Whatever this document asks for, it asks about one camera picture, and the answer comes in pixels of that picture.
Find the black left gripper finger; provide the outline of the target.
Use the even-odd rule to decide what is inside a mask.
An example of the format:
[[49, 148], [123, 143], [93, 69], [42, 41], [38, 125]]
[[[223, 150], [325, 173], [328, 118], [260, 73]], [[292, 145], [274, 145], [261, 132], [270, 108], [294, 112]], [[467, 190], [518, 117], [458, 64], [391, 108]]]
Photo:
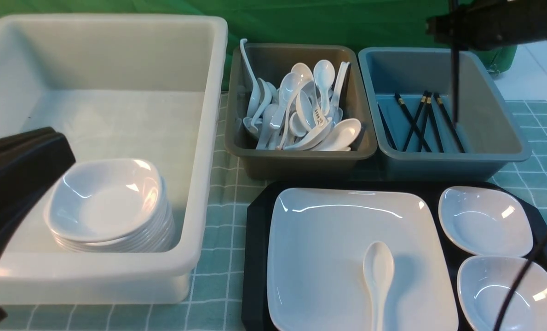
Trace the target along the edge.
[[76, 162], [51, 127], [0, 138], [0, 258], [27, 214]]

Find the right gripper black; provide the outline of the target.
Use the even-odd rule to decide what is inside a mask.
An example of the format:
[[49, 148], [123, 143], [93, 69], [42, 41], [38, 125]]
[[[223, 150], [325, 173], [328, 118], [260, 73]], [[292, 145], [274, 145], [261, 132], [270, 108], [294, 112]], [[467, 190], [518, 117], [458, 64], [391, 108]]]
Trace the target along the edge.
[[434, 41], [448, 46], [474, 46], [468, 19], [471, 9], [456, 9], [426, 20], [426, 34]]

